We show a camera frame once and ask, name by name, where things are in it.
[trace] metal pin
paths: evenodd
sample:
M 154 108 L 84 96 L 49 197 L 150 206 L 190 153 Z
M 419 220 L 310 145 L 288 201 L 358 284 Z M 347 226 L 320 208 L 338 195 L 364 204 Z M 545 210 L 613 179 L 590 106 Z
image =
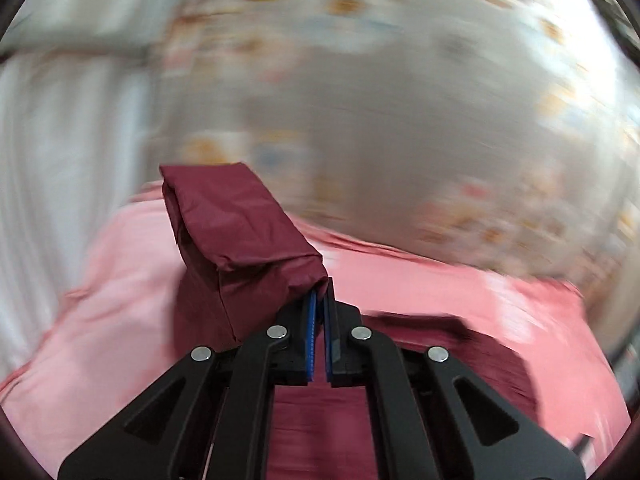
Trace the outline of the metal pin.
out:
M 191 350 L 191 359 L 194 361 L 206 361 L 211 357 L 211 349 L 206 346 L 198 346 Z
M 287 335 L 287 329 L 282 325 L 273 325 L 267 329 L 267 335 L 271 339 L 282 339 Z
M 357 326 L 351 330 L 351 335 L 355 339 L 359 339 L 360 341 L 365 341 L 371 337 L 371 330 L 366 326 Z
M 449 359 L 449 352 L 447 352 L 447 349 L 442 346 L 432 346 L 427 351 L 427 355 L 429 359 L 436 361 L 437 363 L 443 363 Z

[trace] maroon fabric bundle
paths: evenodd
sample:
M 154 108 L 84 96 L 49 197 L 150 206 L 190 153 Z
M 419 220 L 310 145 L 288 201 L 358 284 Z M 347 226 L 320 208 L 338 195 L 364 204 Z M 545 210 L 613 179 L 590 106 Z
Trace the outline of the maroon fabric bundle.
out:
M 162 194 L 187 271 L 175 351 L 223 351 L 268 327 L 286 303 L 326 283 L 322 256 L 244 164 L 161 166 Z
M 538 421 L 536 396 L 526 365 L 495 339 L 469 330 L 457 317 L 366 317 L 401 347 L 444 346 L 511 404 Z M 440 466 L 454 478 L 460 460 L 449 428 L 439 433 Z M 378 470 L 364 388 L 331 388 L 324 382 L 324 338 L 316 348 L 316 378 L 306 388 L 278 386 L 271 422 L 268 480 L 376 480 Z

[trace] pink fabric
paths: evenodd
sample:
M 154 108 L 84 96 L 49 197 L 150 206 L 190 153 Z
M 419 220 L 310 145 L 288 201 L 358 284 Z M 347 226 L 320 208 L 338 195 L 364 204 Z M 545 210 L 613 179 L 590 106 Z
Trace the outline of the pink fabric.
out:
M 64 314 L 32 361 L 0 388 L 9 420 L 54 476 L 68 453 L 176 359 L 172 306 L 184 264 L 159 188 L 135 200 L 140 202 L 123 208 L 99 235 L 82 287 L 65 296 Z M 447 266 L 296 224 L 323 254 L 339 300 L 364 314 L 459 316 L 516 351 L 537 389 L 542 426 L 567 445 L 581 433 L 594 438 L 588 470 L 626 430 L 622 394 L 572 286 Z M 361 434 L 336 434 L 333 424 L 327 419 L 300 437 L 301 447 L 318 432 L 333 439 L 331 449 L 314 458 L 318 471 L 331 469 L 324 455 L 329 451 L 335 452 L 332 461 L 348 464 L 341 443 L 368 435 L 366 427 Z M 276 434 L 277 458 L 289 451 L 278 447 Z

